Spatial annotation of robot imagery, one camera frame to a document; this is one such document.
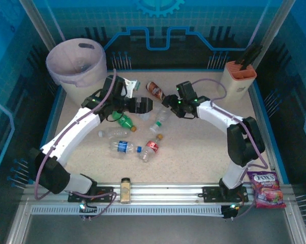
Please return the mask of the green plastic bottle orange cap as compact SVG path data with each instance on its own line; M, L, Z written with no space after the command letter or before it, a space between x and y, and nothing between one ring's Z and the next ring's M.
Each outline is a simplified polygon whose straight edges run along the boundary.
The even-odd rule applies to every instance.
M121 127L129 129L131 132L135 132L137 130L137 127L133 124L133 121L130 119L130 117L124 113L118 113L117 111L114 111L112 113L112 118Z

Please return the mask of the clear plain bottle white cap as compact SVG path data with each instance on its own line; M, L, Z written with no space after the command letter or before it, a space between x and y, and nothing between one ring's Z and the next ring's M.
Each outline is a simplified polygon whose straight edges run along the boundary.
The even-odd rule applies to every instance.
M131 130L126 128L112 127L104 130L98 131L98 136L100 138L127 138L131 133Z

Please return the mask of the blue label bottle blue cap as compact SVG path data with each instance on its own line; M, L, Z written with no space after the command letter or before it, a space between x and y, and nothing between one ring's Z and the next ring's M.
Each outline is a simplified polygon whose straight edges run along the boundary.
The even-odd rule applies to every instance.
M112 151L124 154L140 153L142 152L142 146L138 146L130 141L121 139L113 139L109 143L109 148Z

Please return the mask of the purple candy bag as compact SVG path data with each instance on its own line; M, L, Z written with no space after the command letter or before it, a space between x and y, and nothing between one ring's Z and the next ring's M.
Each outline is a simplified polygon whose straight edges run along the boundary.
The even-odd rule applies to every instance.
M257 208L285 208L283 193L278 176L275 172L249 171L249 180L255 194L255 205Z

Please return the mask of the glass spice jar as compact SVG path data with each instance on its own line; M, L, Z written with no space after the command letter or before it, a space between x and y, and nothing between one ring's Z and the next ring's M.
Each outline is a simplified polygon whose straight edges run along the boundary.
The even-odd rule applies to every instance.
M122 178L120 182L120 202L121 204L129 204L131 202L131 180L130 178Z

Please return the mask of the red cola label plastic bottle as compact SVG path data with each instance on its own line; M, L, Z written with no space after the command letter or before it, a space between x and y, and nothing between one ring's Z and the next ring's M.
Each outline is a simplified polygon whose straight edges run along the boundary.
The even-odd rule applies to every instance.
M158 134L155 136L155 138L148 140L146 145L143 147L139 158L145 163L150 161L158 152L159 146L163 138L164 136L162 134Z

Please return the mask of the cream knife block orange top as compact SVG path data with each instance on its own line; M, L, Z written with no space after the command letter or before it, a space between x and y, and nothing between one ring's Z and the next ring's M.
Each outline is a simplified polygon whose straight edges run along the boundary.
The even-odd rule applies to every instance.
M225 103L239 101L257 77L252 65L241 69L242 65L235 64L235 61L227 62L220 80L225 87L227 94L222 99Z

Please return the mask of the cream plastic bin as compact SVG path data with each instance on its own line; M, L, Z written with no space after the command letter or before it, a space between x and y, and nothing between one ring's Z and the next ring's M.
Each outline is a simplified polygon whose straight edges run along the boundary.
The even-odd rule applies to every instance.
M62 81L60 84L67 96L80 107L87 97L103 87L107 75L107 71L88 71L82 76L73 76L68 83Z

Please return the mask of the clear bottle green cap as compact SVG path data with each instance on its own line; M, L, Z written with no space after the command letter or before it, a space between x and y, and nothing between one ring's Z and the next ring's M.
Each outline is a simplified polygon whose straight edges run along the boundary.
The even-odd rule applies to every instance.
M171 111L167 108L162 108L159 110L155 122L150 126L150 131L153 132L154 134L158 134L160 129L164 126L166 121L171 115Z

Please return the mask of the white trash bin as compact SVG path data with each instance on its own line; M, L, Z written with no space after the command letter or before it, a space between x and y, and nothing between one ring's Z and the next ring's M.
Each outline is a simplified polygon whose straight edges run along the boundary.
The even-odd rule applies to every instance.
M46 57L46 67L58 85L89 87L107 77L102 45L86 38L70 39L55 46Z

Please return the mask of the aluminium frame post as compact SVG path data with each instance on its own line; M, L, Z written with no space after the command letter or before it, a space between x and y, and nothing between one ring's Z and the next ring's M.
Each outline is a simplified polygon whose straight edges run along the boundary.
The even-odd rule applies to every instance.
M22 7L24 8L26 14L28 15L30 21L34 25L36 31L38 32L40 38L42 39L43 43L45 44L46 48L51 51L55 46L56 43L45 23L43 20L39 10L37 9L33 0L19 0Z
M278 10L274 18L272 19L262 41L261 45L263 46L262 51L267 51L270 47L271 43L273 42L274 38L278 34L281 26L283 25L285 19L287 18L288 14L290 13L293 5L295 4L296 0L282 0L281 5L279 6Z

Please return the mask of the aluminium frame rail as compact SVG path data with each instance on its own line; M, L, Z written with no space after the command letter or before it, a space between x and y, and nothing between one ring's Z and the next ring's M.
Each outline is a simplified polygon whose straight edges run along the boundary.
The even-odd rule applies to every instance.
M253 201L254 192L250 185L244 184L247 193L234 193L234 201L216 202L204 202L203 197L199 197L199 194L203 193L203 187L217 187L217 184L135 184L131 183L131 205L230 205L240 202L246 197L248 202L244 204L250 204ZM120 205L120 183L114 184L98 184L98 187L113 187L117 193L115 200L116 205ZM291 185L280 185L284 202L296 203L293 189ZM21 194L21 202L30 202L34 204L63 204L68 203L69 194L66 192L59 193L57 195L50 193L40 201L34 198L34 186L27 185Z

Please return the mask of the brown copper label plastic bottle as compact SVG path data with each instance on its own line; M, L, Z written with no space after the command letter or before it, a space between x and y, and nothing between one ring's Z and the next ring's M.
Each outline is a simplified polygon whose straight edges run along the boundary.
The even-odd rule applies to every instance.
M160 101L163 101L166 98L163 90L153 81L146 84L146 90Z

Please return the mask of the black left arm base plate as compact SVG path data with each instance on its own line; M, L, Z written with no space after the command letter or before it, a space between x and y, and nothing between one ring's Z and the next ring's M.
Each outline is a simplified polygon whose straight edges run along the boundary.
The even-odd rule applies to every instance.
M85 201L86 203L109 203L112 201L112 192L114 187L103 187L103 186L94 186L85 194L88 197L83 197L75 193L69 193L68 202L71 203L81 203Z

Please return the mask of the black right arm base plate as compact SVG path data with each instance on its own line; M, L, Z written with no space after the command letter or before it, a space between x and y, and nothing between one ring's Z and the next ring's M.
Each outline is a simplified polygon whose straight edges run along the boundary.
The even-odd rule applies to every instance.
M247 189L239 186L235 189L227 189L226 187L203 187L200 195L205 203L238 203L248 202Z

